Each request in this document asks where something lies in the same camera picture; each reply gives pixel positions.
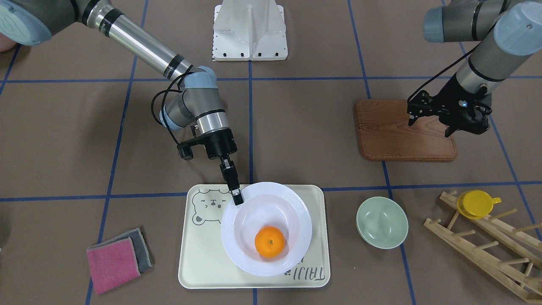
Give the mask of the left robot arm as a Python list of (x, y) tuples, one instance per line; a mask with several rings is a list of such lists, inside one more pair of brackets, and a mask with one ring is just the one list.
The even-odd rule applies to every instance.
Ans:
[(429, 42), (477, 42), (456, 60), (462, 66), (431, 96), (422, 87), (407, 100), (409, 126), (438, 116), (447, 128), (480, 135), (489, 130), (492, 92), (542, 48), (540, 0), (453, 0), (429, 10), (423, 35)]

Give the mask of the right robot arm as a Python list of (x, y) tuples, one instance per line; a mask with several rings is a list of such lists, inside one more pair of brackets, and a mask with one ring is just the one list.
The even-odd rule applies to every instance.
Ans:
[(142, 29), (108, 0), (2, 0), (1, 33), (25, 46), (37, 46), (74, 23), (96, 29), (160, 72), (171, 83), (160, 95), (178, 96), (164, 102), (155, 120), (169, 133), (196, 123), (200, 135), (177, 143), (182, 159), (193, 158), (192, 147), (203, 145), (220, 169), (234, 204), (244, 202), (238, 172), (230, 155), (238, 149), (219, 96), (217, 77), (208, 67), (194, 67)]

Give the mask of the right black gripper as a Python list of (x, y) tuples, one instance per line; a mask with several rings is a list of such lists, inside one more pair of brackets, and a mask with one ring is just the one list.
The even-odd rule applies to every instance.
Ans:
[(192, 147), (196, 145), (203, 145), (205, 147), (209, 159), (220, 159), (221, 164), (219, 167), (223, 179), (228, 186), (228, 190), (232, 195), (234, 204), (238, 206), (244, 203), (238, 179), (238, 171), (235, 163), (229, 158), (231, 154), (234, 154), (238, 150), (232, 130), (215, 130), (181, 142), (177, 145), (181, 158), (192, 160), (194, 158)]

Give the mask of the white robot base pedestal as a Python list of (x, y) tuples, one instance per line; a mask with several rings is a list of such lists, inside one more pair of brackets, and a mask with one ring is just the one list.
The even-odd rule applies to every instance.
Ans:
[(288, 57), (284, 8), (274, 0), (224, 0), (214, 8), (215, 61), (282, 61)]

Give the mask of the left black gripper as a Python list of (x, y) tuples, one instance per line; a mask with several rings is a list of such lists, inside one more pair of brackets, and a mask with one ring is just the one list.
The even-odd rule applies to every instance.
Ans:
[(480, 135), (490, 129), (489, 117), (492, 110), (492, 95), (482, 86), (475, 93), (466, 91), (453, 76), (441, 89), (431, 96), (424, 89), (412, 94), (407, 100), (408, 126), (412, 127), (418, 118), (438, 116), (446, 125), (445, 138), (457, 130)]

